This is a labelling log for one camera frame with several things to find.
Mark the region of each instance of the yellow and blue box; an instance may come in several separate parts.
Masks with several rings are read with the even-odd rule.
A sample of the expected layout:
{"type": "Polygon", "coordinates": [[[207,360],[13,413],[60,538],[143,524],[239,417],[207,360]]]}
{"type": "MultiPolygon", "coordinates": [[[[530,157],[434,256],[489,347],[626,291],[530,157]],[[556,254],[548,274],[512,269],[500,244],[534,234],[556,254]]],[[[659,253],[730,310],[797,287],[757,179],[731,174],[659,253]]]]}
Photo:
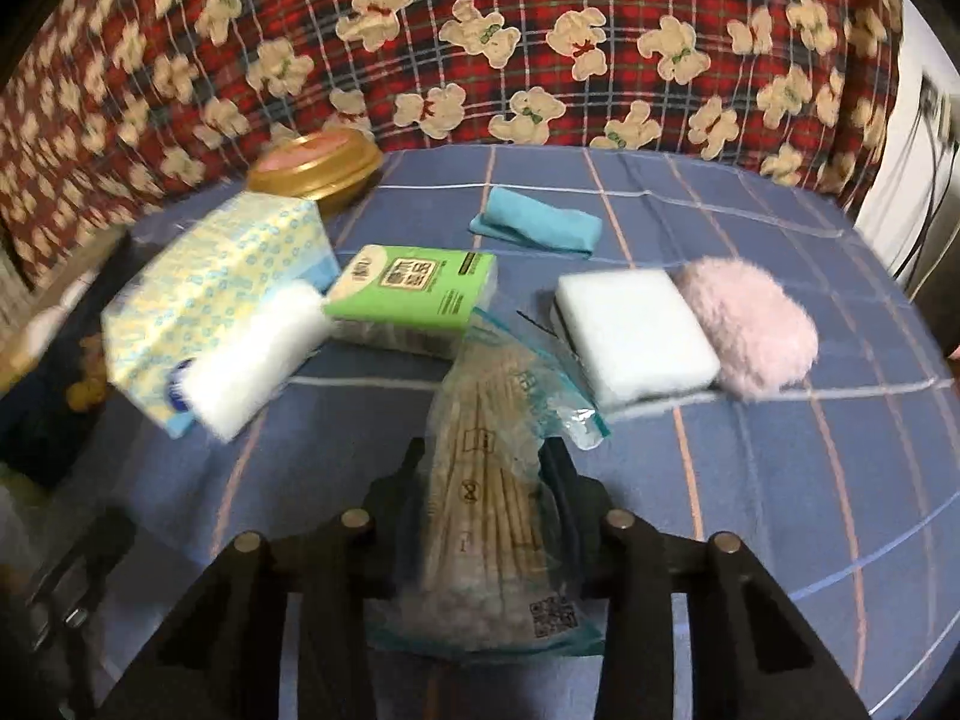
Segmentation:
{"type": "Polygon", "coordinates": [[[271,290],[340,274],[312,200],[242,191],[176,239],[103,312],[109,379],[170,436],[193,421],[180,370],[217,346],[271,290]]]}

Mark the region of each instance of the pink plush ball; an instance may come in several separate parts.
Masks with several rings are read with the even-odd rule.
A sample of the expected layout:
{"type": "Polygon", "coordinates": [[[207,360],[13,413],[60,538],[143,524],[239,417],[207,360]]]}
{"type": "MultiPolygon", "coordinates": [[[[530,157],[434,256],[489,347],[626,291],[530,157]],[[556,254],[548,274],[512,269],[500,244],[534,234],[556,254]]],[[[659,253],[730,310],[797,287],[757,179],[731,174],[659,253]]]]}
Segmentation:
{"type": "Polygon", "coordinates": [[[675,281],[720,358],[724,389],[757,398],[808,374],[817,359],[816,325],[767,271],[704,257],[675,281]]]}

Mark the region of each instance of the table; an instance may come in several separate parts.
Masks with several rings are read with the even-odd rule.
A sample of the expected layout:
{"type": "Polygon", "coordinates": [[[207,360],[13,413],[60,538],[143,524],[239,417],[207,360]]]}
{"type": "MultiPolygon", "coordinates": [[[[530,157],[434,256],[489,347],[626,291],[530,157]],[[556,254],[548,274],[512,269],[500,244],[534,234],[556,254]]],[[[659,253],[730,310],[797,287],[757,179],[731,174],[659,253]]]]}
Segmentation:
{"type": "MultiPolygon", "coordinates": [[[[168,241],[238,188],[203,191],[134,234],[168,241]]],[[[496,252],[493,312],[541,317],[566,272],[673,268],[704,255],[769,269],[817,324],[821,354],[807,382],[757,403],[701,394],[640,409],[574,460],[661,530],[740,533],[874,717],[918,704],[960,635],[960,402],[918,314],[827,199],[680,156],[444,146],[390,155],[379,187],[328,233],[344,262],[368,242],[496,252]],[[596,256],[475,239],[467,223],[491,184],[603,218],[596,256]]],[[[330,343],[227,446],[200,427],[171,442],[114,396],[61,490],[66,505],[118,498],[144,530],[100,615],[107,675],[234,533],[302,532],[359,502],[421,435],[446,368],[330,343]]],[[[679,605],[675,624],[685,718],[679,605]]],[[[461,670],[372,657],[381,718],[420,717],[429,702],[458,720],[590,717],[599,678],[599,659],[461,670]]],[[[285,680],[284,705],[293,697],[285,680]]]]}

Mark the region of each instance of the folded blue cloth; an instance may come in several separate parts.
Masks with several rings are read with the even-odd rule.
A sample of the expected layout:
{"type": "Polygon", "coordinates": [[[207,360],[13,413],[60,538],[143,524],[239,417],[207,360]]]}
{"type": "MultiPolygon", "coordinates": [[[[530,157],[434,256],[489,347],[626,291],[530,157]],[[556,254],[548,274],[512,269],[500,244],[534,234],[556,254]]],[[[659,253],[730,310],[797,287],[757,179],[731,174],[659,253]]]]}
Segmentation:
{"type": "Polygon", "coordinates": [[[601,221],[583,211],[554,208],[532,197],[493,187],[487,207],[470,223],[470,232],[547,251],[573,251],[589,257],[601,221]]]}

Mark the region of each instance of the teddy bear patterned curtain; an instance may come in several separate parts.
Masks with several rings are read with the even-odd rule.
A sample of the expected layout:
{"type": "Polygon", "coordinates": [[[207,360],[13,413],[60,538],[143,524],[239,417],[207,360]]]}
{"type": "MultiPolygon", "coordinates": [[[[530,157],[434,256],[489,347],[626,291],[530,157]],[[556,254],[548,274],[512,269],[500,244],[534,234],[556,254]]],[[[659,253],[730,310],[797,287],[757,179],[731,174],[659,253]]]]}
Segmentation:
{"type": "Polygon", "coordinates": [[[856,213],[900,0],[63,0],[0,98],[0,214],[39,279],[270,143],[656,148],[856,213]]]}

